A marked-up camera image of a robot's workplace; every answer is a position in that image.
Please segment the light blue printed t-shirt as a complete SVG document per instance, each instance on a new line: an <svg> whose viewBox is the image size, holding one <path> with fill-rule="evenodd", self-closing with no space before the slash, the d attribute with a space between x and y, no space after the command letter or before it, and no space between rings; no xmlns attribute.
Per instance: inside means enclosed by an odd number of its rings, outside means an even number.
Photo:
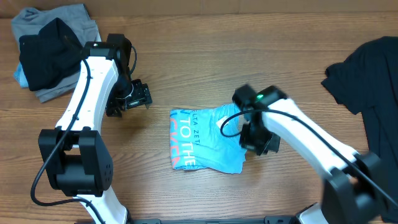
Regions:
<svg viewBox="0 0 398 224"><path fill-rule="evenodd" d="M203 110L171 110L172 168L242 173L246 150L239 144L239 118L225 121L238 112L234 104Z"/></svg>

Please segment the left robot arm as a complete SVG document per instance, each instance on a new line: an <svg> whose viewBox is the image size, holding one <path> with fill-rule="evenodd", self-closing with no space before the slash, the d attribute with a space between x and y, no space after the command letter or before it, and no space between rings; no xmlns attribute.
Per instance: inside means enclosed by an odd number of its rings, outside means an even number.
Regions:
<svg viewBox="0 0 398 224"><path fill-rule="evenodd" d="M30 189L43 207L82 204L94 223L132 223L129 210L111 186L113 159L101 137L104 116L152 104L149 87L131 75L136 49L123 34L104 42L87 42L77 86L54 129L43 129L38 145L43 159Z"/></svg>

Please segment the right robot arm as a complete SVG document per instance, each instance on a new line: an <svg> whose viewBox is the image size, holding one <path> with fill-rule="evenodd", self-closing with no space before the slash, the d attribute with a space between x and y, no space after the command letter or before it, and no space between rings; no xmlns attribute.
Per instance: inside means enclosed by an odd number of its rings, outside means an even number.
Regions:
<svg viewBox="0 0 398 224"><path fill-rule="evenodd" d="M276 86L235 90L233 103L246 124L240 145L257 155L277 152L283 139L323 181L323 197L296 215L265 217L265 223L368 223L397 206L377 155L365 155L324 131Z"/></svg>

